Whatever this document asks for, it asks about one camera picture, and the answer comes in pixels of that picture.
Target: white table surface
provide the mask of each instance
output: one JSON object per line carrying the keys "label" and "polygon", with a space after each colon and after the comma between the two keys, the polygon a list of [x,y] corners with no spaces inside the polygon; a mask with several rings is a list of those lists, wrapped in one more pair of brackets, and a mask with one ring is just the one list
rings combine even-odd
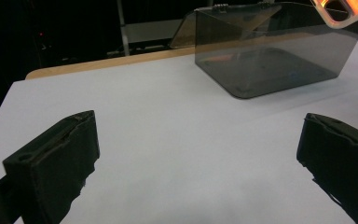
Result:
{"label": "white table surface", "polygon": [[16,82],[0,108],[0,178],[4,158],[91,109],[101,158],[62,223],[353,223],[296,151],[309,112],[358,129],[358,44],[338,78],[250,100],[194,55]]}

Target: wooden table edge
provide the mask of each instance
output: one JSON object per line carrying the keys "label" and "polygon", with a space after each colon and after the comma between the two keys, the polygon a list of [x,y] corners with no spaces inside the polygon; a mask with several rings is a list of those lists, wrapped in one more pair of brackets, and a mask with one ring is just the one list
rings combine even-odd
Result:
{"label": "wooden table edge", "polygon": [[82,71],[89,71],[93,69],[120,66],[125,64],[150,62],[160,59],[185,56],[185,55],[193,54],[194,52],[195,52],[194,47],[183,48],[183,49],[170,49],[170,50],[163,50],[153,53],[131,55],[127,57],[105,59],[105,60],[93,61],[87,63],[75,63],[75,64],[68,64],[63,66],[47,67],[30,72],[25,79],[28,80],[28,79],[40,78],[40,77],[52,77],[52,76],[69,74],[74,72],[82,72]]}

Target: gray translucent container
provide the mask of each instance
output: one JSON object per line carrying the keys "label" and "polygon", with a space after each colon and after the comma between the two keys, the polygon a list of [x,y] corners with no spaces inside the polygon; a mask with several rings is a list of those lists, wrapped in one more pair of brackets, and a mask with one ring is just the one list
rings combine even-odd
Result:
{"label": "gray translucent container", "polygon": [[296,3],[202,8],[196,24],[196,64],[239,98],[338,77],[358,41],[358,22],[332,29]]}

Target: white tabletop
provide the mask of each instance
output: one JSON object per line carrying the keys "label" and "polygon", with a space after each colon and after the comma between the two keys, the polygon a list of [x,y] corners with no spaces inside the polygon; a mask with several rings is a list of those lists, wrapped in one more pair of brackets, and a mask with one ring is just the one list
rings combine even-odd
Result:
{"label": "white tabletop", "polygon": [[250,100],[194,55],[16,82],[0,108],[0,178],[4,158],[91,109],[101,158],[62,223],[353,223],[296,151],[309,112],[358,129],[358,44],[338,78]]}

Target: plastic bin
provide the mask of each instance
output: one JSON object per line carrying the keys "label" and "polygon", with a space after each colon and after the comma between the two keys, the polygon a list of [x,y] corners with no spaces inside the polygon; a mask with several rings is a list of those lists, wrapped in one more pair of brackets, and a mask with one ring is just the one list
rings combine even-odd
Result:
{"label": "plastic bin", "polygon": [[297,3],[201,8],[196,24],[196,64],[245,99],[338,77],[358,41],[358,21],[332,29]]}

